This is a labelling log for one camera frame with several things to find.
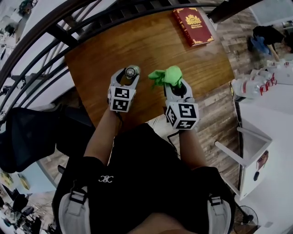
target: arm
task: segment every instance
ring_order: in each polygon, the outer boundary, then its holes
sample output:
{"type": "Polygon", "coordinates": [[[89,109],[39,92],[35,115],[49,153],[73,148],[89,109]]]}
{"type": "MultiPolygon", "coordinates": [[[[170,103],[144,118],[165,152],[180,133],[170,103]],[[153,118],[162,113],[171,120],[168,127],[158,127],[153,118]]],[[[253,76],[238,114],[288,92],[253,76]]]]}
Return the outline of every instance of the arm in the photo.
{"type": "Polygon", "coordinates": [[[104,165],[107,165],[111,155],[113,140],[116,136],[116,130],[117,117],[108,107],[87,144],[84,157],[95,157],[104,165]]]}
{"type": "Polygon", "coordinates": [[[195,130],[185,130],[179,134],[180,157],[189,168],[207,166],[206,157],[195,130]]]}
{"type": "Polygon", "coordinates": [[[275,52],[274,48],[272,45],[267,45],[268,48],[270,49],[272,55],[274,56],[276,62],[280,62],[279,56],[277,55],[277,53],[275,52]]]}

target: red book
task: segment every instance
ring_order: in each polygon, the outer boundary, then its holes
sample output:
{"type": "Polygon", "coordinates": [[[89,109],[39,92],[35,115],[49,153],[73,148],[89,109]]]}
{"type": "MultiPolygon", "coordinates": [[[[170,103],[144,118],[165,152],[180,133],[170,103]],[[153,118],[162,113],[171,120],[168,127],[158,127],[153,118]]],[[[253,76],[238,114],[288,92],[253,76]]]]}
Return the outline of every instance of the red book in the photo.
{"type": "Polygon", "coordinates": [[[200,12],[195,7],[175,9],[173,15],[180,24],[190,46],[202,45],[214,40],[200,12]]]}

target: shirt logo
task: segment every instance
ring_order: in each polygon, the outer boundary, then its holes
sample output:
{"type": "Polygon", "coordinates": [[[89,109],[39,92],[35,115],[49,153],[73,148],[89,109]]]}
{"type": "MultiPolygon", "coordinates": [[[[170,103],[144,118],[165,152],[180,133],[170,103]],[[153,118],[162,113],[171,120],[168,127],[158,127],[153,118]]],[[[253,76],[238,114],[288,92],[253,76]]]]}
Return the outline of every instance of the shirt logo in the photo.
{"type": "Polygon", "coordinates": [[[104,183],[112,183],[113,180],[109,181],[109,179],[112,179],[113,176],[108,176],[108,175],[101,175],[101,178],[99,179],[99,182],[104,182],[104,183]]]}

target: black wire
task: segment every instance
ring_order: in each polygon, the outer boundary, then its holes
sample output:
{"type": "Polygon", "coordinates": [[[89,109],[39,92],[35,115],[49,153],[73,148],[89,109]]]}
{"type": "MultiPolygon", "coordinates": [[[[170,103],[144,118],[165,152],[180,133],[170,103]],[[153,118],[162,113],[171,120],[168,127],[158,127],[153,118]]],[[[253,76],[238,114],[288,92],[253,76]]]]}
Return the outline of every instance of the black wire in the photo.
{"type": "Polygon", "coordinates": [[[176,136],[177,134],[180,134],[182,131],[183,131],[183,130],[179,130],[179,131],[177,131],[177,132],[175,132],[175,133],[173,133],[173,134],[167,136],[168,141],[169,141],[170,144],[174,147],[174,150],[175,150],[176,152],[177,152],[177,149],[176,149],[175,145],[172,143],[172,141],[171,141],[170,138],[173,137],[173,136],[176,136]]]}

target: green cloth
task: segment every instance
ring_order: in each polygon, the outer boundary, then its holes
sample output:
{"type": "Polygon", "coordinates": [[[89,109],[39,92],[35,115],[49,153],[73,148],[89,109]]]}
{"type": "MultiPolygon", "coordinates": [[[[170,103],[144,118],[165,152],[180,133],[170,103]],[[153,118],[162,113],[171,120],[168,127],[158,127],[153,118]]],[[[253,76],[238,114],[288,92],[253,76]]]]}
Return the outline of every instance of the green cloth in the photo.
{"type": "Polygon", "coordinates": [[[182,72],[179,67],[172,66],[166,70],[155,70],[148,75],[148,78],[155,80],[154,86],[169,83],[172,86],[180,88],[182,72]]]}

